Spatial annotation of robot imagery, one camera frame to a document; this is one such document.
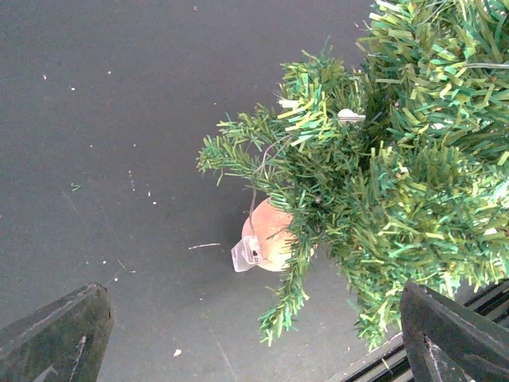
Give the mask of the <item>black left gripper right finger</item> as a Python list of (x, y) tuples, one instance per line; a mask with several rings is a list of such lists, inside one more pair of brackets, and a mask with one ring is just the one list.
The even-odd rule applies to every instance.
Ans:
[(400, 311), (414, 380), (508, 380), (507, 329), (410, 280)]

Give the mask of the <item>small green christmas tree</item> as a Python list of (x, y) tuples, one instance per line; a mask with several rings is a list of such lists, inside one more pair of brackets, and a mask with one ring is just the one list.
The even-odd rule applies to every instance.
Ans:
[(285, 65), (278, 110), (219, 124), (201, 171), (242, 177), (290, 215), (265, 342), (288, 330), (325, 246), (357, 296), (359, 336), (401, 321), (408, 279), (449, 297), (508, 275), (508, 4), (377, 1), (361, 69)]

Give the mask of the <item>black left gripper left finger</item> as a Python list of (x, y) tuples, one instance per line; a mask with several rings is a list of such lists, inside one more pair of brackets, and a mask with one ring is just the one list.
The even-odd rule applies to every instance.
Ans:
[(1, 329), (2, 381), (95, 381), (114, 319), (91, 283)]

